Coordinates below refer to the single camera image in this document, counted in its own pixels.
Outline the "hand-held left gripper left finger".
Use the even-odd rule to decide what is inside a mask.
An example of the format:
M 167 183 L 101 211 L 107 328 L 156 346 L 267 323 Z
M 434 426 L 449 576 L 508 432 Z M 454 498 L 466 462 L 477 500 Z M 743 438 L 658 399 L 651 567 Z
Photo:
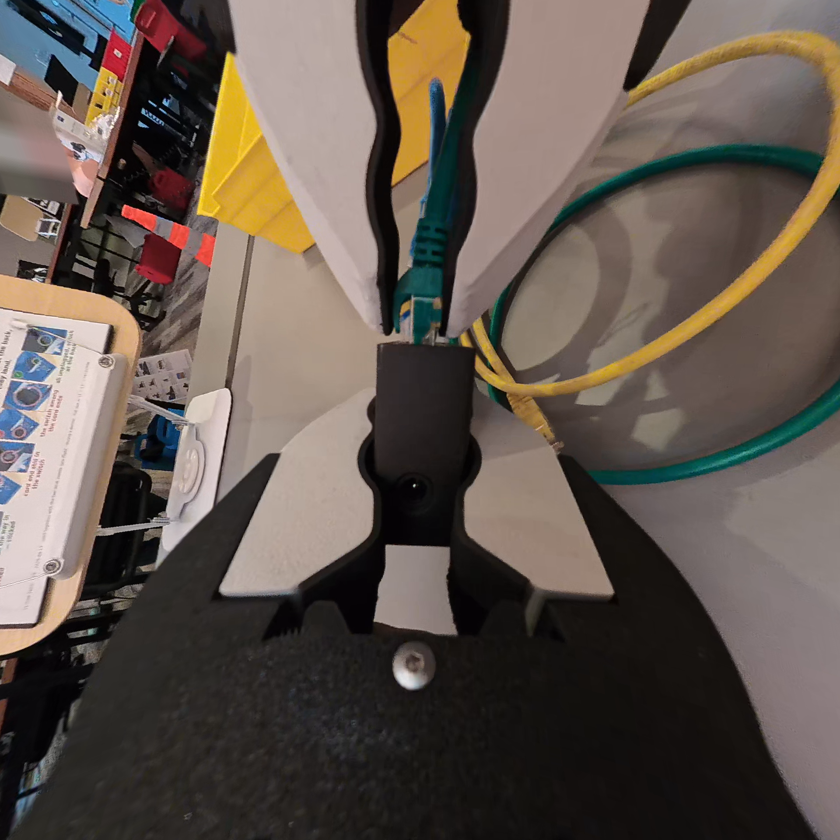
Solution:
M 220 584 L 226 597 L 295 595 L 359 548 L 374 526 L 374 492 L 359 453 L 372 432 L 365 388 L 305 426 L 281 450 Z

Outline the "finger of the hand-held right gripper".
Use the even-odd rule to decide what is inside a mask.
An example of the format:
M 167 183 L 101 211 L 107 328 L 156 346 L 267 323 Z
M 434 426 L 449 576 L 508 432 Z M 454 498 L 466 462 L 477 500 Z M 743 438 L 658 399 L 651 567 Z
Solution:
M 472 152 L 476 198 L 458 252 L 447 336 L 523 267 L 627 101 L 649 2 L 514 1 Z
M 393 331 L 401 123 L 389 1 L 231 1 L 260 128 L 322 256 L 363 321 Z

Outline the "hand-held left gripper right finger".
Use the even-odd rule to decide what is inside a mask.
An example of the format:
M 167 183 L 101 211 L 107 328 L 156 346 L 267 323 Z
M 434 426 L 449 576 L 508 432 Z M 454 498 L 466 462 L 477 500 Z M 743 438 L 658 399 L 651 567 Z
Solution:
M 611 599 L 613 585 L 550 444 L 474 394 L 479 450 L 453 534 L 453 576 L 473 599 Z

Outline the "yellow plastic bin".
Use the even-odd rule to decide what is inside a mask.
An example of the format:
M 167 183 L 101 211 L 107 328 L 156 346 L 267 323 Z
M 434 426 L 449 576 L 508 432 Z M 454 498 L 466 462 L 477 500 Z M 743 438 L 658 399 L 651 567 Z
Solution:
M 427 163 L 428 88 L 444 87 L 452 104 L 469 36 L 456 1 L 425 1 L 388 42 L 388 64 L 402 139 L 392 184 Z M 226 56 L 197 213 L 263 238 L 294 254 L 314 246 L 250 106 L 233 55 Z

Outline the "black network switch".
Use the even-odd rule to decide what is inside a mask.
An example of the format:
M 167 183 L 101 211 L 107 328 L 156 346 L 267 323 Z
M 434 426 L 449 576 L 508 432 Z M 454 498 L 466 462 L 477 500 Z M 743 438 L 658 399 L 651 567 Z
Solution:
M 385 540 L 448 547 L 471 470 L 475 353 L 382 343 L 376 355 L 372 473 Z

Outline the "red chair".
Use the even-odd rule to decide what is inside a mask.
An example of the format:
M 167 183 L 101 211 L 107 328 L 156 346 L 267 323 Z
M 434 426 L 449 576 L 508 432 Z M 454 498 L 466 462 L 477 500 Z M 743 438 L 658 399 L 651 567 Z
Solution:
M 207 45 L 193 28 L 181 19 L 162 1 L 144 1 L 133 14 L 135 28 L 155 49 L 164 53 L 170 49 L 176 55 L 196 62 L 207 55 Z

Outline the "blue floor container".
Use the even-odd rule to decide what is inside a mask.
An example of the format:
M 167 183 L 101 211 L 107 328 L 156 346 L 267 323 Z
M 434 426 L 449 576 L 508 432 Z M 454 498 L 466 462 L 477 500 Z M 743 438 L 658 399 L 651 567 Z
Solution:
M 172 472 L 180 443 L 178 426 L 168 419 L 154 415 L 145 433 L 134 441 L 133 456 L 145 470 Z

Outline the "red plastic bin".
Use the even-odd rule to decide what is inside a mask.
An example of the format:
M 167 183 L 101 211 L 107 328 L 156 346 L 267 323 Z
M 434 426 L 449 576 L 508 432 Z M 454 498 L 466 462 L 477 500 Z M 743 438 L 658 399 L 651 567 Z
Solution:
M 101 59 L 100 69 L 119 82 L 124 82 L 128 72 L 132 46 L 116 29 L 112 29 Z

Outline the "printed paper sheets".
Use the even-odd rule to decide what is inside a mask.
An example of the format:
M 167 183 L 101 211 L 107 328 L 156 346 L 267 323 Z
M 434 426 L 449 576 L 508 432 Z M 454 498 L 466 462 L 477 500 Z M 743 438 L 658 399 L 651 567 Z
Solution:
M 189 350 L 140 358 L 135 367 L 133 394 L 148 401 L 185 405 L 192 362 Z

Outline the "small yellow bin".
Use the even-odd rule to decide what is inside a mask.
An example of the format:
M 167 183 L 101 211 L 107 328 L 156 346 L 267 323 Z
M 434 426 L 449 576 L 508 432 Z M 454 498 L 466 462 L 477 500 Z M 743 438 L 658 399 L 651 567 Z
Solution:
M 123 82 L 105 66 L 98 73 L 95 87 L 90 96 L 85 125 L 92 127 L 96 118 L 110 114 L 118 108 L 123 91 Z

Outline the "orange striped floor tape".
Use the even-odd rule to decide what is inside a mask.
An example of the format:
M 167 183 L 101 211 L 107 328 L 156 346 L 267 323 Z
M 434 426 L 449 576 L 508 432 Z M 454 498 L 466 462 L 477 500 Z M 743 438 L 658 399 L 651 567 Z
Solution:
M 123 205 L 121 216 L 157 235 L 170 245 L 210 268 L 213 264 L 216 237 L 131 205 Z

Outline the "wooden side table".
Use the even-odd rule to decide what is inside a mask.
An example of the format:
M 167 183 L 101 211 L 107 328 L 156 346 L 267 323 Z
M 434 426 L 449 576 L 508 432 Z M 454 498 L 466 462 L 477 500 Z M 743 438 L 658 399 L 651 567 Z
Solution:
M 110 117 L 112 122 L 110 124 L 110 132 L 106 141 L 105 151 L 102 156 L 102 161 L 99 164 L 98 171 L 93 179 L 93 187 L 91 194 L 87 198 L 84 207 L 81 211 L 79 226 L 80 229 L 88 229 L 93 218 L 98 212 L 98 203 L 104 194 L 106 187 L 109 184 L 109 178 L 117 174 L 119 160 L 124 156 L 123 152 L 118 151 L 124 130 L 131 130 L 135 127 L 139 113 L 139 105 L 132 101 L 133 87 L 141 60 L 146 51 L 148 41 L 142 34 L 135 30 L 132 41 L 132 53 L 129 61 L 129 68 L 125 77 L 122 89 L 122 96 L 120 103 L 115 112 L 110 114 L 102 114 L 99 117 Z

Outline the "white clip bar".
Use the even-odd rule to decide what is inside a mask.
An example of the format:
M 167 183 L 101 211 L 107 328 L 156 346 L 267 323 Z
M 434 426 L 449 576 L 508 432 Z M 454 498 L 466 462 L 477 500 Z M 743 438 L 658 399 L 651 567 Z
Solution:
M 70 345 L 61 383 L 56 427 L 45 450 L 38 487 L 38 573 L 60 581 L 76 571 L 94 514 L 102 473 L 109 472 L 132 384 L 130 360 Z

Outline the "wooden instruction board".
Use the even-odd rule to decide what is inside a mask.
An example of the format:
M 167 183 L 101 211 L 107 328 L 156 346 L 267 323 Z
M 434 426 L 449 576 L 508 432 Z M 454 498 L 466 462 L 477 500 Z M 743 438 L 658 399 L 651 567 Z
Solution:
M 118 303 L 90 292 L 69 290 L 63 287 L 42 285 L 29 280 L 2 276 L 1 304 L 2 309 L 111 325 L 111 353 L 123 354 L 129 359 L 133 378 L 134 365 L 140 352 L 140 330 L 132 316 Z M 94 507 L 94 514 L 89 518 L 87 535 L 82 545 L 83 554 L 77 571 L 69 579 L 48 582 L 47 594 L 38 624 L 32 627 L 1 628 L 2 658 L 15 655 L 24 648 L 46 638 L 68 617 L 71 608 L 79 600 L 99 527 L 112 473 L 112 463 L 117 453 L 122 428 L 123 422 L 119 435 L 113 438 L 116 448 L 113 460 L 109 465 L 109 472 L 103 472 L 101 475 L 96 506 Z

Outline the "printed instruction sheet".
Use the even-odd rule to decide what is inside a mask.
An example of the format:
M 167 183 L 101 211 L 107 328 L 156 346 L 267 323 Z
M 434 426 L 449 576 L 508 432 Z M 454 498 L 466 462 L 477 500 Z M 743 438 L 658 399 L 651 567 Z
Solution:
M 39 623 L 48 582 L 39 574 L 37 513 L 49 435 L 61 402 L 56 385 L 70 345 L 111 354 L 112 326 L 1 310 L 1 626 Z

